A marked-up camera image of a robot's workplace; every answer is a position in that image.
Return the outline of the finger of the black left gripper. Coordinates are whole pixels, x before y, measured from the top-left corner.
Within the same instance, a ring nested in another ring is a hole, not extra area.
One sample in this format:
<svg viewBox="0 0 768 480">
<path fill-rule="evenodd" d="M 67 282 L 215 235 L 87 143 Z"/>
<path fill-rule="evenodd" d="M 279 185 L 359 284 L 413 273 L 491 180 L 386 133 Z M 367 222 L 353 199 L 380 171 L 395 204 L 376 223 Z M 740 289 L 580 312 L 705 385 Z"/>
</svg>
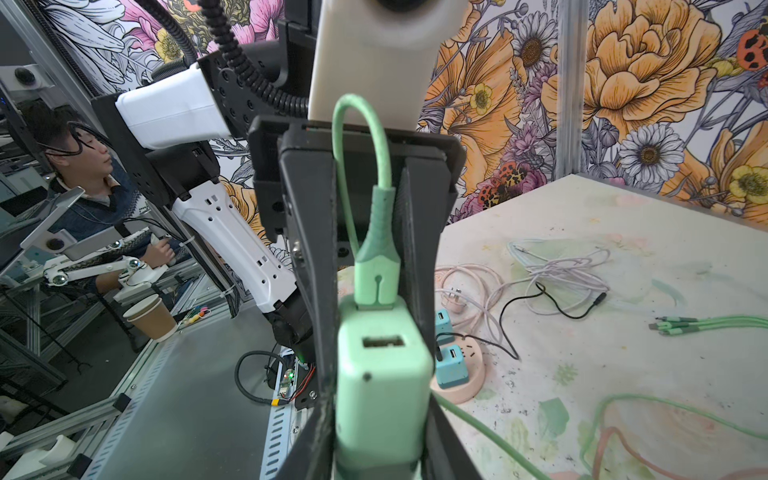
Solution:
<svg viewBox="0 0 768 480">
<path fill-rule="evenodd" d="M 408 157 L 395 202 L 395 240 L 403 261 L 399 294 L 428 351 L 436 347 L 435 266 L 440 236 L 457 197 L 443 161 Z"/>
<path fill-rule="evenodd" d="M 287 234 L 297 250 L 294 272 L 313 325 L 318 386 L 336 391 L 337 378 L 337 186 L 330 153 L 286 152 L 280 174 L 287 207 Z"/>
</svg>

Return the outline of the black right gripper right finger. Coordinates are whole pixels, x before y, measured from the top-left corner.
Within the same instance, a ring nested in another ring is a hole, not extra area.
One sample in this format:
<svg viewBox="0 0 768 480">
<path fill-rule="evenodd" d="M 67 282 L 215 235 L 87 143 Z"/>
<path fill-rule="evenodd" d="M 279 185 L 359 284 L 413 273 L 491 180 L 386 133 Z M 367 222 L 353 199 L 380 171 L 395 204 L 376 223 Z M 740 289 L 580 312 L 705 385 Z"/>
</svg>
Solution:
<svg viewBox="0 0 768 480">
<path fill-rule="evenodd" d="M 432 396 L 429 402 L 422 454 L 422 478 L 426 480 L 481 480 L 442 408 Z"/>
</svg>

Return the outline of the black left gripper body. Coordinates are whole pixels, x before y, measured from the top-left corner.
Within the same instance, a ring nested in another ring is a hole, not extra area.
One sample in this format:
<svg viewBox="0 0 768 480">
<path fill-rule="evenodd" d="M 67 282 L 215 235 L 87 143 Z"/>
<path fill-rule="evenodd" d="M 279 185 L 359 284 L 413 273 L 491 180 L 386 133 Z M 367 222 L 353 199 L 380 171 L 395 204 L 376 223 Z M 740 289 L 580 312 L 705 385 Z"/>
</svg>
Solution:
<svg viewBox="0 0 768 480">
<path fill-rule="evenodd" d="M 393 233 L 401 252 L 434 252 L 466 154 L 457 139 L 389 129 L 392 184 L 397 190 Z M 248 131 L 253 183 L 261 221 L 270 240 L 289 234 L 289 207 L 283 181 L 295 184 L 300 202 L 319 204 L 331 197 L 328 181 L 336 165 L 327 122 L 257 117 Z M 351 126 L 343 134 L 347 188 L 358 235 L 368 229 L 372 188 L 377 179 L 374 146 L 367 128 Z"/>
</svg>

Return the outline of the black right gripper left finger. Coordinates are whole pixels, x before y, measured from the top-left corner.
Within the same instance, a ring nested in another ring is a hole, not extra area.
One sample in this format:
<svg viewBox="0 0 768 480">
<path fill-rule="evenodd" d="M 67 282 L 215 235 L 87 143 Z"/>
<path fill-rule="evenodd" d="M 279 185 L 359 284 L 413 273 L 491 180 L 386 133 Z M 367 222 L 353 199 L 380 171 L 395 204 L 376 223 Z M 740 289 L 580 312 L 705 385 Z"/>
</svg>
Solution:
<svg viewBox="0 0 768 480">
<path fill-rule="evenodd" d="M 333 476 L 336 385 L 322 384 L 319 400 L 279 469 L 277 480 L 328 480 Z"/>
</svg>

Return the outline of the teal charger plug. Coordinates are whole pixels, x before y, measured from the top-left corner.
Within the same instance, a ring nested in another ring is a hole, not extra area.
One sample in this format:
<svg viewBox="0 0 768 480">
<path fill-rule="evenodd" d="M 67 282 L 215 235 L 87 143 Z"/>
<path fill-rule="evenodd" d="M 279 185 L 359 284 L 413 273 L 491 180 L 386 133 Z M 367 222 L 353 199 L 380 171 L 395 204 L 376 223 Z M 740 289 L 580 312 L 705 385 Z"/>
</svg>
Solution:
<svg viewBox="0 0 768 480">
<path fill-rule="evenodd" d="M 441 357 L 437 360 L 435 378 L 441 389 L 449 389 L 469 382 L 469 370 L 462 349 L 451 344 L 440 349 Z"/>
<path fill-rule="evenodd" d="M 440 309 L 435 313 L 435 339 L 438 345 L 445 345 L 453 341 L 454 330 L 451 317 L 446 309 Z"/>
</svg>

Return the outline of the green charger plug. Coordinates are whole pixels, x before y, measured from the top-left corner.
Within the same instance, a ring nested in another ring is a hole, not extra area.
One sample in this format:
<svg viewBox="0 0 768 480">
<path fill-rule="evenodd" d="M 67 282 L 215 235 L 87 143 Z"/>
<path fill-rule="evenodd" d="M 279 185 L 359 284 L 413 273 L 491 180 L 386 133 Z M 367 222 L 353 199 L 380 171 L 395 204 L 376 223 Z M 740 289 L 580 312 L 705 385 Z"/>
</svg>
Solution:
<svg viewBox="0 0 768 480">
<path fill-rule="evenodd" d="M 433 356 L 407 305 L 340 301 L 335 465 L 340 479 L 411 479 L 424 449 Z"/>
</svg>

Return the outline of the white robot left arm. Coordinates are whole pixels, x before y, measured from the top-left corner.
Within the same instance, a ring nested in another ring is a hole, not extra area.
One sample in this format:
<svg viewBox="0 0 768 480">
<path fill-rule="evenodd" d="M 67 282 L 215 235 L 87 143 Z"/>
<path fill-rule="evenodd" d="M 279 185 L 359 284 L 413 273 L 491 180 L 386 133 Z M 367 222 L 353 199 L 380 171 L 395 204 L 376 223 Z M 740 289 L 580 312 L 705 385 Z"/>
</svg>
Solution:
<svg viewBox="0 0 768 480">
<path fill-rule="evenodd" d="M 119 158 L 234 270 L 322 388 L 428 384 L 432 272 L 466 156 L 416 129 L 463 1 L 290 4 L 246 45 L 220 1 L 216 51 L 93 107 Z"/>
</svg>

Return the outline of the round pink power socket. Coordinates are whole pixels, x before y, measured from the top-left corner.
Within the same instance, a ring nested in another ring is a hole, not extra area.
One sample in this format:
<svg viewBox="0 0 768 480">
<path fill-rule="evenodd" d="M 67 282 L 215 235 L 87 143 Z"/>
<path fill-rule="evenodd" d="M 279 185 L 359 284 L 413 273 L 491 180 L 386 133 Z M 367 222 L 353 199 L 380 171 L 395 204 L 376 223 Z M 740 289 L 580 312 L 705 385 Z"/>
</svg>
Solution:
<svg viewBox="0 0 768 480">
<path fill-rule="evenodd" d="M 455 336 L 439 345 L 431 390 L 455 405 L 472 400 L 482 389 L 486 368 L 483 352 L 473 338 Z"/>
</svg>

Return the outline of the brown paper cup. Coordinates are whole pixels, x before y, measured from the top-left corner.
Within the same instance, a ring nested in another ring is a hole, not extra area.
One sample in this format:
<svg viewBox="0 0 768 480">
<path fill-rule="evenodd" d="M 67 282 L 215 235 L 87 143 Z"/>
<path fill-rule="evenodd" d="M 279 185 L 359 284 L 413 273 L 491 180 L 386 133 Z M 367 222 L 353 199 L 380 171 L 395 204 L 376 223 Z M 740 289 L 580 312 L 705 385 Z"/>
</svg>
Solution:
<svg viewBox="0 0 768 480">
<path fill-rule="evenodd" d="M 123 316 L 129 324 L 156 342 L 167 340 L 178 329 L 177 322 L 157 294 L 139 301 Z"/>
</svg>

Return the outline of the seated person in background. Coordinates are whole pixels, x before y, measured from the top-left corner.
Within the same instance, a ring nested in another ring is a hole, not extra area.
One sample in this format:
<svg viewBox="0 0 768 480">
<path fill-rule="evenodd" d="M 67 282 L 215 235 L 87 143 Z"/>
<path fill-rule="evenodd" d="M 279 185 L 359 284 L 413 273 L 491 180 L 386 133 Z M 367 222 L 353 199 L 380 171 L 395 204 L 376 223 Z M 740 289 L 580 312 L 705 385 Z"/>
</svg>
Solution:
<svg viewBox="0 0 768 480">
<path fill-rule="evenodd" d="M 49 107 L 42 100 L 19 106 L 21 116 L 54 172 L 48 197 L 76 187 L 83 195 L 54 223 L 51 231 L 67 231 L 81 241 L 123 220 L 133 222 L 149 212 L 148 202 L 107 145 L 84 127 L 68 105 Z"/>
</svg>

